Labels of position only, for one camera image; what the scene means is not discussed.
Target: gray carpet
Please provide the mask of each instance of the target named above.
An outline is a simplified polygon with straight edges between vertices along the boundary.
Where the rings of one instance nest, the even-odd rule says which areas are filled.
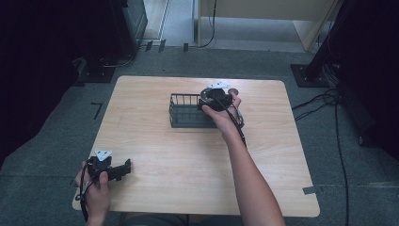
[[[140,50],[129,65],[117,68],[110,84],[72,87],[37,136],[5,161],[0,174],[0,225],[83,225],[72,209],[75,188],[70,181],[88,157],[116,80],[121,75],[274,79],[285,83],[291,105],[326,89],[299,89],[290,64],[311,62],[312,54],[263,51],[166,48]],[[97,119],[98,106],[103,103]],[[295,111],[295,115],[321,103]],[[399,225],[399,162],[378,148],[358,145],[358,132],[346,114],[338,119],[349,184],[350,225]],[[345,189],[335,138],[334,107],[298,121],[321,214],[317,218],[286,218],[287,225],[344,225]],[[117,225],[110,213],[106,225]]]

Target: wire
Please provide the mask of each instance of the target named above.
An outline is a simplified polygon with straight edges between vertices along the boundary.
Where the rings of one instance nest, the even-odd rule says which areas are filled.
[[[80,175],[79,194],[81,199],[83,199],[83,183],[85,181],[85,173],[87,168],[88,168],[88,160],[86,161],[85,166],[82,168],[82,174]]]
[[[324,64],[323,65],[323,73],[326,75],[326,77],[335,85],[340,82],[340,80],[337,78],[335,75],[335,72],[330,69],[331,64]]]
[[[135,58],[135,55],[132,55],[132,56],[129,58],[129,60],[126,61],[125,63],[117,64],[117,65],[103,65],[103,67],[104,67],[104,68],[120,68],[120,67],[126,66],[126,65],[128,65],[130,62],[132,62],[133,58]]]
[[[230,117],[232,123],[234,123],[235,128],[237,128],[237,131],[238,131],[238,133],[240,134],[240,137],[241,137],[241,139],[243,140],[244,145],[247,146],[246,137],[244,136],[244,133],[243,133],[243,131],[241,130],[240,125],[238,124],[238,122],[237,122],[237,120],[235,119],[235,117],[233,116],[233,114],[229,111],[228,108],[226,108],[226,106],[224,106],[219,100],[217,100],[217,98],[215,98],[215,96],[212,96],[212,98],[213,98],[215,101],[217,101],[217,102],[224,108],[224,110],[227,112],[227,114],[229,115],[229,117]]]
[[[212,28],[212,37],[211,37],[211,39],[208,41],[208,43],[206,43],[206,44],[204,44],[202,46],[188,46],[189,48],[205,48],[206,46],[208,46],[212,42],[212,40],[214,40],[214,37],[215,37],[216,4],[217,4],[217,0],[215,0],[215,3],[214,3],[214,15],[213,15],[213,19],[212,19],[212,24],[210,22],[210,26]]]
[[[295,118],[296,121],[299,121],[307,116],[309,116],[311,113],[318,111],[319,109],[327,106],[327,105],[334,105],[335,106],[335,110],[334,110],[334,117],[335,117],[335,135],[336,135],[336,139],[337,139],[337,148],[338,148],[338,154],[340,156],[340,162],[341,162],[341,167],[343,169],[343,180],[344,180],[344,188],[345,188],[345,225],[349,225],[349,187],[348,187],[348,180],[347,180],[347,174],[346,174],[346,168],[345,165],[343,163],[343,150],[341,147],[341,139],[340,139],[340,127],[338,124],[338,105],[341,103],[341,96],[339,94],[329,94],[332,91],[336,91],[336,89],[328,89],[327,91],[325,91],[323,94],[317,95],[313,98],[311,98],[309,101],[302,103],[300,105],[296,105],[294,106],[292,109],[298,109],[302,106],[308,105],[314,101],[317,100],[323,100],[325,103],[323,105],[320,105],[319,107],[317,107],[316,109],[312,110],[312,111],[308,111],[305,113],[302,113],[301,115],[297,116]]]
[[[329,51],[329,54],[332,55],[334,58],[341,58],[341,53],[339,53],[339,52],[332,53],[331,47],[329,46],[329,33],[330,33],[330,31],[331,31],[331,24],[332,24],[332,21],[329,23],[328,35],[327,35],[327,47],[328,47],[328,51]]]
[[[346,216],[345,216],[345,225],[349,225],[349,187],[348,187],[348,179],[346,175],[345,164],[343,163],[343,150],[341,148],[341,140],[340,140],[340,129],[338,126],[338,103],[335,105],[335,134],[337,137],[337,146],[338,153],[340,155],[341,167],[343,168],[343,179],[345,186],[345,200],[346,200]]]

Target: wooden table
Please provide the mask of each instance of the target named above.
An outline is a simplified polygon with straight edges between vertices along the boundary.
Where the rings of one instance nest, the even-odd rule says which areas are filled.
[[[223,81],[239,90],[247,147],[284,216],[316,217],[315,194],[284,84],[280,81],[122,76],[94,150],[127,158],[133,171],[110,182],[112,211],[239,215],[231,164],[217,129],[171,128],[171,93],[199,94]],[[73,202],[80,209],[78,202]]]

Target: wire basket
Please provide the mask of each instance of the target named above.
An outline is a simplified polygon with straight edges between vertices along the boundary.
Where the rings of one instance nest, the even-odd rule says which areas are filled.
[[[170,94],[169,118],[172,128],[216,128],[212,118],[199,108],[199,94]]]

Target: hand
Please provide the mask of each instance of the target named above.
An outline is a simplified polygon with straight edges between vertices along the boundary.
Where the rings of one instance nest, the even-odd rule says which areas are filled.
[[[77,173],[75,182],[80,186],[82,170]],[[85,171],[84,185],[89,180],[88,171]],[[108,174],[100,174],[99,182],[91,185],[86,191],[86,208],[88,210],[87,225],[104,225],[106,214],[111,206],[111,197],[108,189]]]
[[[231,93],[231,97],[232,97],[232,104],[238,108],[238,106],[241,104],[241,99],[233,92]],[[226,111],[217,112],[214,111],[208,105],[203,105],[202,110],[203,112],[205,112],[205,114],[209,115],[210,117],[212,117],[212,119],[214,119],[217,128],[222,132],[222,134],[226,134],[231,130],[237,131],[234,123],[231,121],[231,118],[229,117],[229,114]],[[229,111],[233,114],[233,116],[236,119],[238,118],[237,112],[233,106],[229,107]]]

